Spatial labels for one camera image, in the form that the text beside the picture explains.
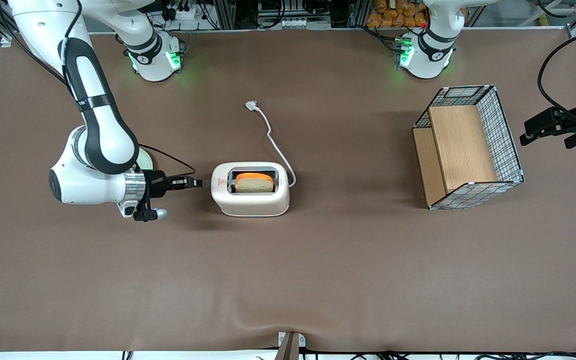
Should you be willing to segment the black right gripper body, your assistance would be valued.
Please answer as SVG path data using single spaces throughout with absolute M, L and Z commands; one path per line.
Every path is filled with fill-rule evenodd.
M 144 180 L 146 182 L 143 201 L 158 199 L 165 196 L 171 182 L 162 170 L 143 170 Z

